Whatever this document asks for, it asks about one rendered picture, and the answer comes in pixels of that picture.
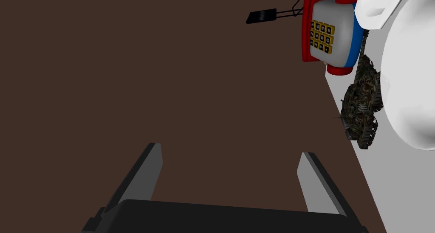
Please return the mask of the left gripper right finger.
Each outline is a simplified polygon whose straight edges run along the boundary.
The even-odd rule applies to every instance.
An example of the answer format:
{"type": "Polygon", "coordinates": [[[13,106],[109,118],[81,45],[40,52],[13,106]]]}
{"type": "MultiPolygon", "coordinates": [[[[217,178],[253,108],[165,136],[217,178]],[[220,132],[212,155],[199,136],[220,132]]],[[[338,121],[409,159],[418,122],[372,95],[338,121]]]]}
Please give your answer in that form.
{"type": "Polygon", "coordinates": [[[301,155],[297,167],[297,177],[309,212],[346,216],[342,205],[327,184],[319,166],[308,152],[303,152],[301,155]]]}

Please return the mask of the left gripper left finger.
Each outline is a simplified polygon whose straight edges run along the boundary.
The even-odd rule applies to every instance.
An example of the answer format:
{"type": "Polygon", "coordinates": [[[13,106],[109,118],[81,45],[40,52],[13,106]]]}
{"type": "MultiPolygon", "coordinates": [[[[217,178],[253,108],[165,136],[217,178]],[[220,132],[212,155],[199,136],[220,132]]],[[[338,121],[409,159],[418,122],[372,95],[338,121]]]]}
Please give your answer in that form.
{"type": "Polygon", "coordinates": [[[127,199],[151,200],[163,157],[160,143],[149,143],[116,189],[104,213],[127,199]]]}

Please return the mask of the camouflage toy tank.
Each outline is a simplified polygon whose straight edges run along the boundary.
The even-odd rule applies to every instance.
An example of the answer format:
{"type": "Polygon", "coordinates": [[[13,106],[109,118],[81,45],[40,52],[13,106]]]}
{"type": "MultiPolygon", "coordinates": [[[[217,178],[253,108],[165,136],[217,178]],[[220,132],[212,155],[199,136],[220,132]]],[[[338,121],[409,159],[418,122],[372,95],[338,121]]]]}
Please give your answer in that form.
{"type": "Polygon", "coordinates": [[[368,149],[378,128],[374,116],[384,105],[381,97],[380,72],[364,53],[369,30],[365,29],[354,82],[342,101],[340,118],[348,140],[355,140],[360,149],[368,149]]]}

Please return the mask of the red and grey toy telephone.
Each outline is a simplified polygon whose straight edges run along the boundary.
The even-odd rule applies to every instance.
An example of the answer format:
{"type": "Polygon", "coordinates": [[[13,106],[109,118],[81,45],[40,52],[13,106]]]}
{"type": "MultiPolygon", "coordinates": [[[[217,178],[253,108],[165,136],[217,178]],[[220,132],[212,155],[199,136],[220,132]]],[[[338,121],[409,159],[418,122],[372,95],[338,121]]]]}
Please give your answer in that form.
{"type": "Polygon", "coordinates": [[[359,58],[364,29],[355,7],[358,0],[303,0],[302,60],[320,61],[327,72],[344,76],[359,58]]]}

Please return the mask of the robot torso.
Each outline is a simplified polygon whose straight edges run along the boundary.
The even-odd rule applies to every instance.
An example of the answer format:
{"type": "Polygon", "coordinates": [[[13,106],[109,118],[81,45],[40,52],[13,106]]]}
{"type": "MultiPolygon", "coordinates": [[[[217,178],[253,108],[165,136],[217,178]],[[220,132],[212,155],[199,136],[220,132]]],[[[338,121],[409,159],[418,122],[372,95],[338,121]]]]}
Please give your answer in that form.
{"type": "Polygon", "coordinates": [[[407,145],[435,151],[435,0],[358,0],[360,26],[391,20],[381,57],[386,117],[407,145]]]}

